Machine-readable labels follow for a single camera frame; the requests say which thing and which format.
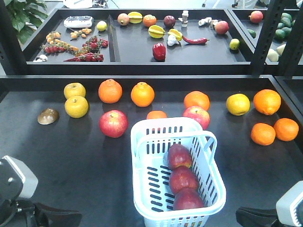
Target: white container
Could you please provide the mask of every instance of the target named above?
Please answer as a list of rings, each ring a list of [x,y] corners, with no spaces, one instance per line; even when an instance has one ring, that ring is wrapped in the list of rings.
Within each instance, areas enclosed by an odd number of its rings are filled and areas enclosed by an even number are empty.
[[[190,152],[204,208],[172,210],[174,195],[168,184],[171,171],[166,155],[174,143]],[[223,208],[226,189],[214,161],[216,146],[216,137],[191,118],[143,120],[133,126],[134,205],[146,227],[202,227],[210,215]]]

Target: yellow apple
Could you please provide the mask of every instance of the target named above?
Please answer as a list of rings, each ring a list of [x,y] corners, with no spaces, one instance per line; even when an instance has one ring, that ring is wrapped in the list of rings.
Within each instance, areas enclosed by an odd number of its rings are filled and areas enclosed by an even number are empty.
[[[64,96],[66,99],[73,96],[82,96],[85,97],[86,90],[85,87],[81,83],[70,83],[64,88]]]
[[[82,96],[73,96],[66,100],[64,107],[70,117],[81,118],[89,110],[89,103]]]

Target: avocado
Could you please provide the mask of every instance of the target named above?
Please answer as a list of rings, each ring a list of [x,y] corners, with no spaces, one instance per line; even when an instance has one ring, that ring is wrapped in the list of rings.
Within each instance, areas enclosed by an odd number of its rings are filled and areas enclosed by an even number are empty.
[[[257,37],[257,34],[254,30],[251,30],[251,29],[247,29],[248,33],[251,35],[252,38],[256,38]]]

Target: orange fruit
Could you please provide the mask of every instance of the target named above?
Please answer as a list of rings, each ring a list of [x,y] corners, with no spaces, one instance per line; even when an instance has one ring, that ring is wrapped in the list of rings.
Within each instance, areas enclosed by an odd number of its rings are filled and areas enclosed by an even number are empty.
[[[107,79],[100,84],[98,94],[102,102],[116,103],[122,96],[122,87],[115,80]]]
[[[139,107],[149,106],[154,98],[154,90],[145,82],[137,83],[131,91],[131,99]]]
[[[209,97],[201,91],[188,93],[184,98],[184,106],[187,109],[194,105],[200,106],[207,111],[210,107]]]
[[[274,129],[279,140],[291,141],[297,137],[299,125],[292,119],[281,118],[276,121]]]
[[[159,119],[159,118],[167,118],[167,114],[162,110],[153,110],[150,111],[146,116],[146,119]]]
[[[255,94],[253,103],[260,113],[273,115],[280,108],[281,97],[276,91],[263,89]]]
[[[252,127],[250,137],[255,143],[268,146],[274,142],[276,132],[269,124],[257,123]]]

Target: green plant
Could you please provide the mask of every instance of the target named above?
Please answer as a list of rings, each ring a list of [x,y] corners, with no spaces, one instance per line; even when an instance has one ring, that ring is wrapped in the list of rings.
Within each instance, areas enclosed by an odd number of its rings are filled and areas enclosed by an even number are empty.
[[[24,44],[35,31],[31,24],[39,27],[41,19],[47,18],[47,14],[40,11],[39,7],[46,10],[47,6],[43,0],[4,0],[4,3],[18,40]]]

